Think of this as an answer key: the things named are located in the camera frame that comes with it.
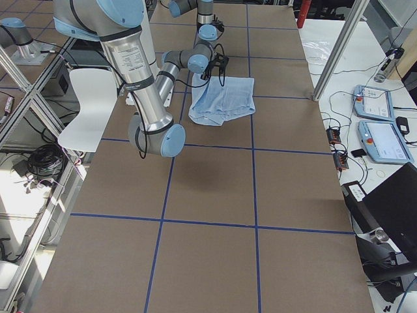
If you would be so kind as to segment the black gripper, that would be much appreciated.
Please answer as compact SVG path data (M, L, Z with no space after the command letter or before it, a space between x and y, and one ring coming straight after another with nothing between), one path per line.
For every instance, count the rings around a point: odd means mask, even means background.
M216 67L215 63L209 63L207 68L205 69L205 71L200 76L200 78L204 81L210 80L211 77L212 77L213 68L215 68L215 67Z

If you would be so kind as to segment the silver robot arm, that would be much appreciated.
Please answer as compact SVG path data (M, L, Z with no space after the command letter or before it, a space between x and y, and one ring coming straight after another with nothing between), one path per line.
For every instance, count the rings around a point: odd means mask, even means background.
M187 68L203 74L214 59L218 32L213 25L212 1L170 1L173 17L197 11L198 41L189 50L165 53L160 71L152 65L154 48L144 1L54 1L53 19L58 32L68 37L99 42L105 58L137 112L128 136L142 157L175 157L184 147L186 133L165 110L164 103L179 72Z
M197 10L197 23L210 24L214 20L213 0L173 0L168 4L172 17L177 18L192 10Z

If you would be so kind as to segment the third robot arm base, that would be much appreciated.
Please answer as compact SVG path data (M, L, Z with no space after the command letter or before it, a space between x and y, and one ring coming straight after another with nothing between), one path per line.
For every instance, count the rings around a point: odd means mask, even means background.
M42 53L42 46L34 40L19 18L1 20L1 46L4 49L10 46L17 48L11 57L17 65L40 66L48 53Z

